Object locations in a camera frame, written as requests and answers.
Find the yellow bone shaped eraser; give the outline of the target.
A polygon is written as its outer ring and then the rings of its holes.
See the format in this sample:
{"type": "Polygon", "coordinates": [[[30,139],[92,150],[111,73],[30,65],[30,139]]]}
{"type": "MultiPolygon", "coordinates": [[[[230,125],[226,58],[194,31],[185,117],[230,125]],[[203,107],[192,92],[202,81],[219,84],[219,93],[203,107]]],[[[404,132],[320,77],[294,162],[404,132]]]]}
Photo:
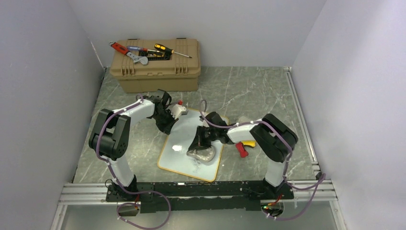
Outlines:
{"type": "Polygon", "coordinates": [[[256,146],[256,141],[242,141],[241,142],[244,146],[249,146],[251,148],[254,148],[256,146]]]}

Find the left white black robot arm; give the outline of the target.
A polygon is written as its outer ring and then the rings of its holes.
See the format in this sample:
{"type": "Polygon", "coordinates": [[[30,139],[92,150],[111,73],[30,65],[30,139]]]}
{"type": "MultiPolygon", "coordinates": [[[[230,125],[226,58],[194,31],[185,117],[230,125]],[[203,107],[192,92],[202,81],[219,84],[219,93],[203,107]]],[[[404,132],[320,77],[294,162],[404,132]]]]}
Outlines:
{"type": "Polygon", "coordinates": [[[89,147],[98,159],[107,164],[113,184],[119,187],[119,196],[132,201],[138,193],[137,179],[129,167],[125,153],[132,125],[143,119],[154,119],[159,131],[168,135],[178,119],[171,113],[170,94],[158,90],[151,96],[140,96],[135,103],[116,110],[102,109],[97,115],[89,147]]]}

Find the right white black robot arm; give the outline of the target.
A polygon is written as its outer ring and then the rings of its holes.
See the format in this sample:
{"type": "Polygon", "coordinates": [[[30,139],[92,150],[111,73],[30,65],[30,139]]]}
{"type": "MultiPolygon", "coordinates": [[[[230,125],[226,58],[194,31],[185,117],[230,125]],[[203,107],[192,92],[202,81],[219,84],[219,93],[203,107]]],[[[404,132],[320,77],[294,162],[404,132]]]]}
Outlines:
{"type": "Polygon", "coordinates": [[[255,141],[268,158],[264,176],[264,194],[270,199],[277,198],[285,185],[284,175],[288,157],[298,142],[298,136],[273,114],[262,119],[230,126],[216,112],[201,116],[203,125],[196,128],[195,137],[188,152],[206,150],[212,142],[237,144],[243,141],[255,141]]]}

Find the yellow framed whiteboard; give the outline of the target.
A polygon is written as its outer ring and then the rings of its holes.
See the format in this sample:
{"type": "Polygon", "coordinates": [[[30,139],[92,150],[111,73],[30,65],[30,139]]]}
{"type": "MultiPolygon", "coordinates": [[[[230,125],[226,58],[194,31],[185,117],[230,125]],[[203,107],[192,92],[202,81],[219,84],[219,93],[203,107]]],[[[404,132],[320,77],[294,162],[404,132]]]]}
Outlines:
{"type": "Polygon", "coordinates": [[[186,155],[192,143],[197,126],[203,122],[196,109],[190,109],[182,115],[166,138],[158,158],[158,167],[173,173],[182,174],[206,182],[216,179],[224,145],[220,141],[212,142],[216,154],[210,162],[202,162],[186,155]]]}

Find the red bone shaped eraser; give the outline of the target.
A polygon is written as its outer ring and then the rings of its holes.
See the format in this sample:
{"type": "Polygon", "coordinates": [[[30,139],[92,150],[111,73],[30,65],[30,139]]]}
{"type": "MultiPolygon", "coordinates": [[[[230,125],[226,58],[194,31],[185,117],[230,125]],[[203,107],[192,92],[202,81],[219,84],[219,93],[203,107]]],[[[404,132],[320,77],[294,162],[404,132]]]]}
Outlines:
{"type": "Polygon", "coordinates": [[[238,150],[241,158],[245,158],[249,155],[249,153],[245,150],[245,145],[243,142],[239,142],[239,143],[235,144],[235,147],[238,150]]]}

